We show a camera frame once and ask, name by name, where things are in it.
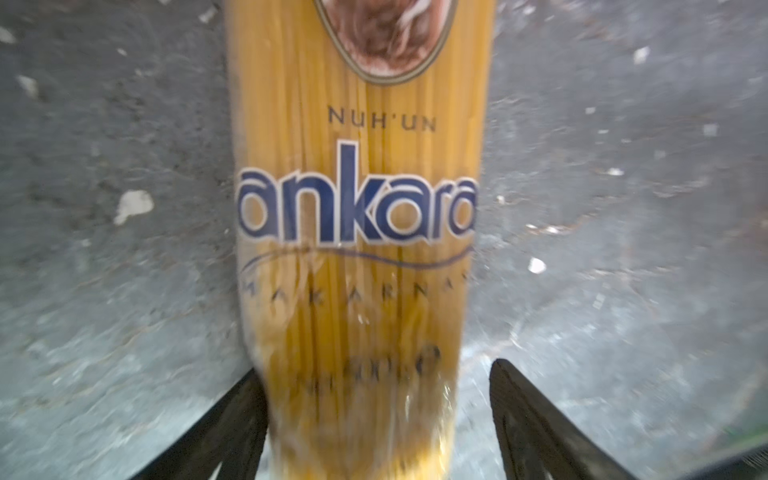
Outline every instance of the spaghetti package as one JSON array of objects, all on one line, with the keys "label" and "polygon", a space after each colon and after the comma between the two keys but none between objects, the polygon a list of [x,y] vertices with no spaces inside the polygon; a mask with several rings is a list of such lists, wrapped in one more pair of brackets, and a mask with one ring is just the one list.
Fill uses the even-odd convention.
[{"label": "spaghetti package", "polygon": [[238,275],[276,478],[449,466],[494,0],[229,0]]}]

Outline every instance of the pasta package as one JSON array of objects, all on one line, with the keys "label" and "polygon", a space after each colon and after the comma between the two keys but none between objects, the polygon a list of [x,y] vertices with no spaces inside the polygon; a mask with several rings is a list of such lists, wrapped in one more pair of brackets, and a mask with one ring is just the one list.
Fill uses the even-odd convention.
[{"label": "pasta package", "polygon": [[283,479],[449,467],[494,0],[229,0],[243,333]]}]

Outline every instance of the gray countertop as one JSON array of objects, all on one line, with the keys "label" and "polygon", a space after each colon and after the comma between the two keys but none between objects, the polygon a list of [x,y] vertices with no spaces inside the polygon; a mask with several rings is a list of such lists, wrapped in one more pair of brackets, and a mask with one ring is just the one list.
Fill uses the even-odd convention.
[{"label": "gray countertop", "polygon": [[[250,368],[209,6],[0,5],[4,478],[127,478]],[[502,478],[499,356],[668,478],[768,432],[768,3],[525,6],[499,2],[452,478]],[[154,209],[118,227],[126,190]]]}]

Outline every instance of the transparent plastic wrap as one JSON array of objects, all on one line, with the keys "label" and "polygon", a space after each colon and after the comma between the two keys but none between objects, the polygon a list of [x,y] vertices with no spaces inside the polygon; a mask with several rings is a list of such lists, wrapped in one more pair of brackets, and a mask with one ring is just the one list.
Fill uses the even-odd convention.
[{"label": "transparent plastic wrap", "polygon": [[243,331],[275,478],[441,478],[493,0],[229,0]]}]

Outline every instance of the oval emblem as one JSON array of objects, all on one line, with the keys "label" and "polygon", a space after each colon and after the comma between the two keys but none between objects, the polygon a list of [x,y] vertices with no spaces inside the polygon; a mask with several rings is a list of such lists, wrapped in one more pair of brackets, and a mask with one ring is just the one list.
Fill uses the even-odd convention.
[{"label": "oval emblem", "polygon": [[420,75],[448,38],[458,0],[315,0],[333,43],[364,80]]}]

